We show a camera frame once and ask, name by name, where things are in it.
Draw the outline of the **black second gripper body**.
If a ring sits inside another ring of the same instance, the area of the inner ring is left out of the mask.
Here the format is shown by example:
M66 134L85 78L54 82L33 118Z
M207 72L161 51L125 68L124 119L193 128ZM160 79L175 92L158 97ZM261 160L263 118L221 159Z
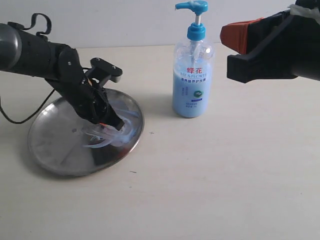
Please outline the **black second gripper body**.
M99 124L100 116L112 110L104 87L89 79L76 49L61 43L50 43L51 53L45 81L73 107L79 117Z

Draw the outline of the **black second robot arm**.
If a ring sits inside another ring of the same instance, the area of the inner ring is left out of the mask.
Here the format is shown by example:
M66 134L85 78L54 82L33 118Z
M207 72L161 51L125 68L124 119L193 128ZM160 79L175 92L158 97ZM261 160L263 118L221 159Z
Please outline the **black second robot arm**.
M82 67L76 49L33 35L16 22L0 26L0 69L45 79L84 120L120 130L124 121L112 109L104 84L117 81L122 70L100 59ZM259 79L320 78L320 23L311 16L286 10L255 21L222 27L223 45L235 51L227 57L226 75L240 83Z

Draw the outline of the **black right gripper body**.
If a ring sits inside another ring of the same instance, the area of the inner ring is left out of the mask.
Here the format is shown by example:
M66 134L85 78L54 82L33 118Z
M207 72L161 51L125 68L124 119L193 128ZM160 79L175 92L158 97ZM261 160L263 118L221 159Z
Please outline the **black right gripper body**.
M291 73L298 77L320 80L320 11L311 9L293 18L294 34Z

